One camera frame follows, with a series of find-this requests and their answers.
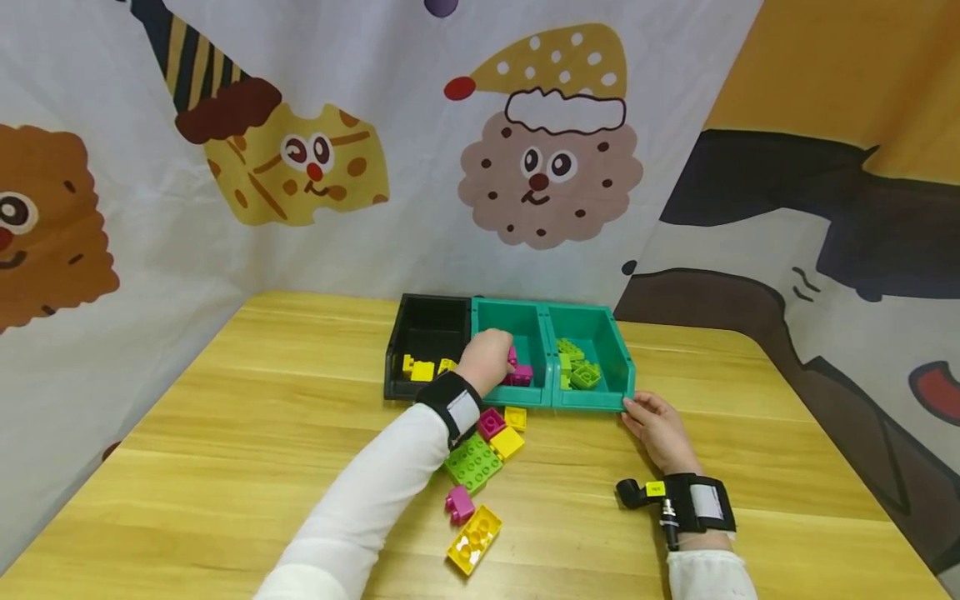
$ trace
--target cartoon eye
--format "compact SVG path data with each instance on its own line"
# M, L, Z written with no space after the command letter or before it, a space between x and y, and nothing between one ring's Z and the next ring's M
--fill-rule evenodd
M314 160L329 173L333 168L333 145L330 143L330 138L322 133L314 133L310 137L310 148L313 150Z
M531 146L523 153L523 159L520 161L520 172L523 173L524 177L530 177L538 172L542 164L543 154L540 152L540 148Z
M299 135L287 135L280 142L280 155L283 156L283 162L298 171L306 171L306 163L309 156L306 152L306 142Z
M550 157L547 177L554 183L563 183L577 174L577 157L569 150L560 150Z
M16 192L0 192L0 227L13 235L29 233L36 225L40 213L36 204Z

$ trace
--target yellow sticker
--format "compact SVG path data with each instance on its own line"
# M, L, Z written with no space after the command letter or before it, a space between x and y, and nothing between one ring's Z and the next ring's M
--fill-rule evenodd
M666 495L666 486L662 481L651 481L646 488L648 496Z

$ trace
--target cartoon nose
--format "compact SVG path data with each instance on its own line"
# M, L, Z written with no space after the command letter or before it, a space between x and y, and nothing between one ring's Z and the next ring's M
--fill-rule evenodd
M543 173L535 173L533 177L530 178L530 189L535 192L542 192L549 184L550 180L547 179Z
M319 181L324 178L324 170L316 162L306 165L306 174L313 181Z

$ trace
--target white sleeve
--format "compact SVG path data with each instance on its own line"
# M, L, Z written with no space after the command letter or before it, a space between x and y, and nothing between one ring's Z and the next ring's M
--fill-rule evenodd
M387 534L449 456L447 436L430 407L404 411L340 473L255 600L359 599Z
M670 552L673 600L756 600L743 559L727 550Z

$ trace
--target plastic storage bin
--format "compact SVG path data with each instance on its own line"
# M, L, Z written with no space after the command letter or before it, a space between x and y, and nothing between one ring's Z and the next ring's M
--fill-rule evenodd
M474 298L470 335L495 327L514 335L516 361L534 370L529 388L500 385L486 397L491 405L524 407L550 406L554 388L557 352L551 349L546 331L547 315L542 304L522 300L490 300Z
M603 374L592 390L562 390L558 357L558 385L552 399L553 407L622 411L623 397L634 395L636 367L610 309L554 303L541 307L549 321L547 331L553 352L557 352L557 340L566 338L584 352L586 360L598 364Z
M412 400L426 385L404 378L404 354L432 362L436 376L442 358L460 361L470 336L469 298L404 294L387 346L383 397Z

